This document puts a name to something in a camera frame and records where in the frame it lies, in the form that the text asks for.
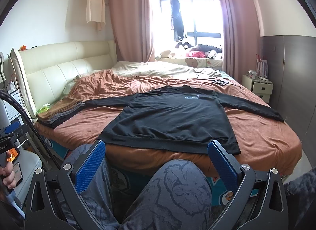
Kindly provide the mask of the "person left hand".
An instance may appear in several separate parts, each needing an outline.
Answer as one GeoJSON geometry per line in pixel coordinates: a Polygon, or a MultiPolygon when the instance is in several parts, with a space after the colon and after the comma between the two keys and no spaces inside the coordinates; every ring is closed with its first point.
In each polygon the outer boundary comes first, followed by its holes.
{"type": "Polygon", "coordinates": [[[1,176],[3,177],[3,184],[9,188],[14,189],[16,187],[15,172],[13,171],[13,163],[7,161],[4,167],[1,166],[1,176]]]}

